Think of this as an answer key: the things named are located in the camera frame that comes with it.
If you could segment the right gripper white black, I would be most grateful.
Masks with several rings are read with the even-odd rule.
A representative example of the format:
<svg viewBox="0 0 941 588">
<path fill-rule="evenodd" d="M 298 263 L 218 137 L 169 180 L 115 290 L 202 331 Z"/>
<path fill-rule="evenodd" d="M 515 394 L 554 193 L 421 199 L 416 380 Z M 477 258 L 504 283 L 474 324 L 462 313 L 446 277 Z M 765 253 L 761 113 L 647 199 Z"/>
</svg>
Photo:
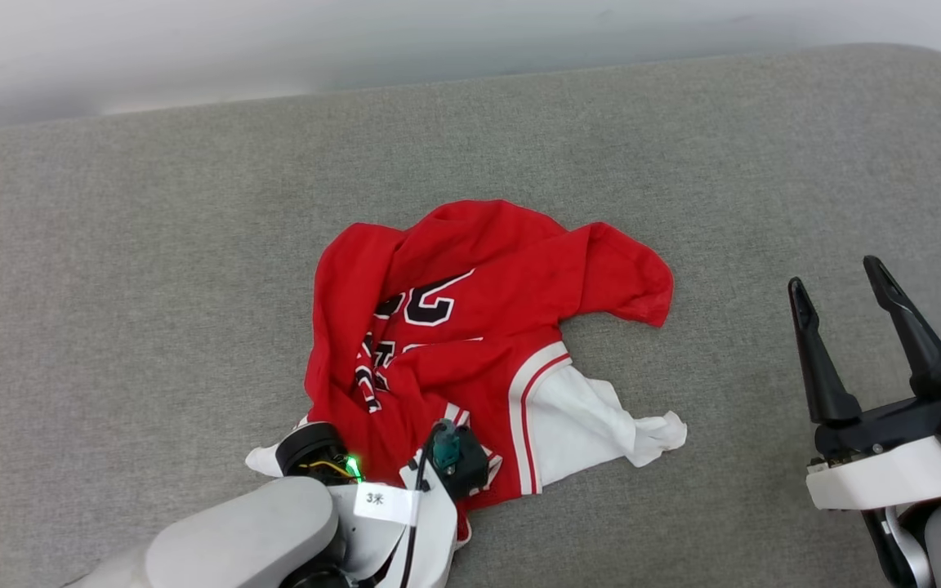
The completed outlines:
<svg viewBox="0 0 941 588">
<path fill-rule="evenodd" d="M 848 394 L 802 279 L 789 280 L 796 349 L 818 458 L 805 484 L 820 510 L 877 510 L 941 497 L 941 339 L 877 256 L 863 268 L 891 316 L 917 398 L 869 411 Z"/>
</svg>

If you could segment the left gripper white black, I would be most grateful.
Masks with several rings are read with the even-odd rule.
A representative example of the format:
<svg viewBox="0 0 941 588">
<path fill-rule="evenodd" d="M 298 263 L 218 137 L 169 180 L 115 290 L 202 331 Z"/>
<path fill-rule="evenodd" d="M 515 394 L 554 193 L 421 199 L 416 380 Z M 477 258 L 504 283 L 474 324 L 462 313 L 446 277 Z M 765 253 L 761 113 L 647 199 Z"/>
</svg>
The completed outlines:
<svg viewBox="0 0 941 588">
<path fill-rule="evenodd" d="M 300 425 L 278 447 L 284 476 L 309 477 L 335 500 L 335 538 L 290 572 L 283 587 L 444 587 L 458 538 L 445 487 L 460 457 L 460 429 L 436 423 L 402 469 L 403 483 L 370 483 L 328 423 Z"/>
</svg>

